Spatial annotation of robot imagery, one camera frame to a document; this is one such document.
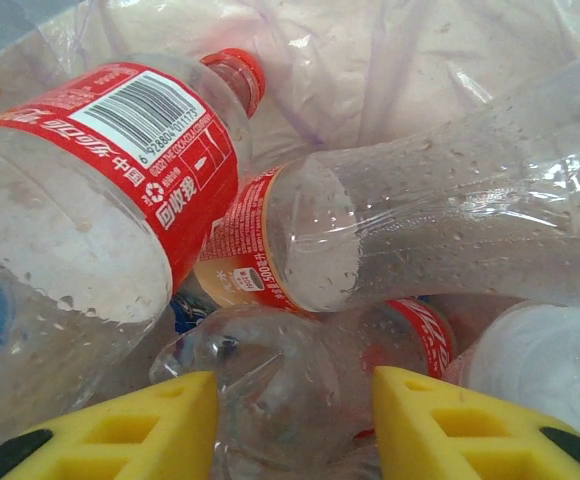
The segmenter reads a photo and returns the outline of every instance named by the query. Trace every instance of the yellow sponge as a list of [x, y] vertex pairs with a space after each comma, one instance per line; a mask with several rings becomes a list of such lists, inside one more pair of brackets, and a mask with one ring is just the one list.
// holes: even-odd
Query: yellow sponge
[[552, 417], [394, 367], [375, 370], [373, 395], [385, 480], [580, 480], [540, 430], [576, 433]]
[[190, 373], [55, 418], [6, 442], [0, 478], [207, 480], [218, 413], [214, 375]]

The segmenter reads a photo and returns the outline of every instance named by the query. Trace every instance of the plastic bag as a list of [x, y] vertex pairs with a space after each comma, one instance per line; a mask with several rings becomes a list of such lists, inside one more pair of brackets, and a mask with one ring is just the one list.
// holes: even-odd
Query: plastic bag
[[[25, 30], [40, 5], [0, 0], [0, 24]], [[128, 52], [226, 46], [264, 62], [252, 122], [264, 170], [434, 127], [569, 62], [580, 0], [84, 1], [0, 51], [0, 111]]]

